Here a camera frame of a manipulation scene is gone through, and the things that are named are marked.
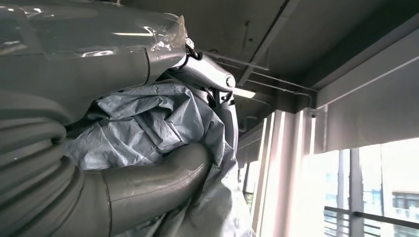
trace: gray flexible duct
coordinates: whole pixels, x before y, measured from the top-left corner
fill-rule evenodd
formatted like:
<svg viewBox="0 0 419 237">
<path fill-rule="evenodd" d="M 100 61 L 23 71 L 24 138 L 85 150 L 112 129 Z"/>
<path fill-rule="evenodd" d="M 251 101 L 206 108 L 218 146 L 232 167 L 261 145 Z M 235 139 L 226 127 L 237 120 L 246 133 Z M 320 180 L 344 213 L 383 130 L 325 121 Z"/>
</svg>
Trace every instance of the gray flexible duct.
<svg viewBox="0 0 419 237">
<path fill-rule="evenodd" d="M 107 237 L 185 203 L 211 155 L 181 147 L 156 166 L 80 171 L 63 157 L 66 131 L 41 118 L 0 121 L 0 236 Z"/>
</svg>

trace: concrete ceiling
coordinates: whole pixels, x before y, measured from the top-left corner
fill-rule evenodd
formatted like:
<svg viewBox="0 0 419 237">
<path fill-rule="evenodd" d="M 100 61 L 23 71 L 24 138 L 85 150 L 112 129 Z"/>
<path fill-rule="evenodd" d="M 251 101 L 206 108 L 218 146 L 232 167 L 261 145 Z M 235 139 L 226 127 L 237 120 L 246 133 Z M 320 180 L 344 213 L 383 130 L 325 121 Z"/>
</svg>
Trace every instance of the concrete ceiling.
<svg viewBox="0 0 419 237">
<path fill-rule="evenodd" d="M 301 0 L 269 49 L 270 73 L 296 80 L 388 0 Z"/>
<path fill-rule="evenodd" d="M 251 60 L 275 19 L 281 16 L 283 26 L 266 57 L 258 62 L 270 70 L 256 71 L 316 89 L 379 52 L 385 45 L 353 61 L 419 12 L 417 0 L 121 0 L 121 3 L 183 15 L 188 34 L 198 49 L 245 62 Z M 281 7 L 289 5 L 296 6 L 291 14 L 279 14 Z M 398 37 L 402 34 L 392 36 L 391 40 Z M 233 65 L 222 66 L 237 80 L 241 78 L 244 65 L 216 60 Z M 282 92 L 272 86 L 309 93 L 315 101 L 315 92 L 251 74 L 242 88 L 257 92 L 255 100 L 236 100 L 238 120 L 247 129 L 259 124 L 274 109 L 294 113 L 307 106 L 306 96 Z"/>
</svg>

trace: gray plastic sheet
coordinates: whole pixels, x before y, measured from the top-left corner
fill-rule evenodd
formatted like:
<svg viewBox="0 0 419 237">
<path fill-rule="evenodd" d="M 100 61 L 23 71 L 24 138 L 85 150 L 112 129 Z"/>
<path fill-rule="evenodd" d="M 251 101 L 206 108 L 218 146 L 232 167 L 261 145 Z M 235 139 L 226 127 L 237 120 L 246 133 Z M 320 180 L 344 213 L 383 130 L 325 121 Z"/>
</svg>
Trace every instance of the gray plastic sheet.
<svg viewBox="0 0 419 237">
<path fill-rule="evenodd" d="M 65 143 L 66 155 L 82 169 L 154 165 L 163 154 L 196 142 L 214 155 L 196 199 L 118 237 L 255 236 L 234 151 L 224 140 L 224 124 L 205 101 L 186 86 L 166 81 L 96 102 L 108 117 Z"/>
</svg>

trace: roller shade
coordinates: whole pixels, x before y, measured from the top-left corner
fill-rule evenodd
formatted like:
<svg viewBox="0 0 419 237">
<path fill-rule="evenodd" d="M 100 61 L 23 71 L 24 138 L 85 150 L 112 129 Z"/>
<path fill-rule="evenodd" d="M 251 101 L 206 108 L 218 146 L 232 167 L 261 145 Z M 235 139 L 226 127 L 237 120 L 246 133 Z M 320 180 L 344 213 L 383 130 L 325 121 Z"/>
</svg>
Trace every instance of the roller shade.
<svg viewBox="0 0 419 237">
<path fill-rule="evenodd" d="M 418 42 L 416 31 L 319 93 L 323 152 L 419 137 Z"/>
</svg>

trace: plastic wrap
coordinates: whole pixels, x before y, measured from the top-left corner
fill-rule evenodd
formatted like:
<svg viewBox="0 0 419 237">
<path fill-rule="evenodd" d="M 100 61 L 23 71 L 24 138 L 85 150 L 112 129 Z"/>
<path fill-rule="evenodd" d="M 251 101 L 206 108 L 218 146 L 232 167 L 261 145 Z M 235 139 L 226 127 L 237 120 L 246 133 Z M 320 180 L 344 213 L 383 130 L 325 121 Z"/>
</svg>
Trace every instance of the plastic wrap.
<svg viewBox="0 0 419 237">
<path fill-rule="evenodd" d="M 172 51 L 185 46 L 183 16 L 107 2 L 0 3 L 0 55 L 44 54 L 48 59 Z"/>
<path fill-rule="evenodd" d="M 132 88 L 96 101 L 109 116 L 76 139 L 66 155 L 83 169 L 153 165 L 182 145 L 199 142 L 214 155 L 202 192 L 164 217 L 119 237 L 252 237 L 249 208 L 224 124 L 191 90 L 173 81 Z"/>
</svg>

